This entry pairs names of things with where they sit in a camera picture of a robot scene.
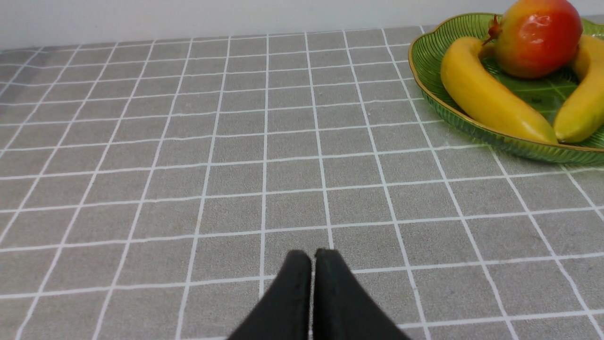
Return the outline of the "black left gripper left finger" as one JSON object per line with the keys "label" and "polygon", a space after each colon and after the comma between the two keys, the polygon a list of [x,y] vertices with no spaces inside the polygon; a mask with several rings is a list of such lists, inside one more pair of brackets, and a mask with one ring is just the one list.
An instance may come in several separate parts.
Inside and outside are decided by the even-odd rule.
{"label": "black left gripper left finger", "polygon": [[269,289],[229,340],[306,340],[309,333],[311,260],[290,250]]}

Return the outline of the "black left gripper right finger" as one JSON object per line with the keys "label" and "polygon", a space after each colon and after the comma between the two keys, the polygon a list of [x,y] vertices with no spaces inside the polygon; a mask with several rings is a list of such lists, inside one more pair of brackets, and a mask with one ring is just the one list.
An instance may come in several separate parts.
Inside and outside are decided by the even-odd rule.
{"label": "black left gripper right finger", "polygon": [[408,340],[364,290],[334,249],[315,253],[315,340]]}

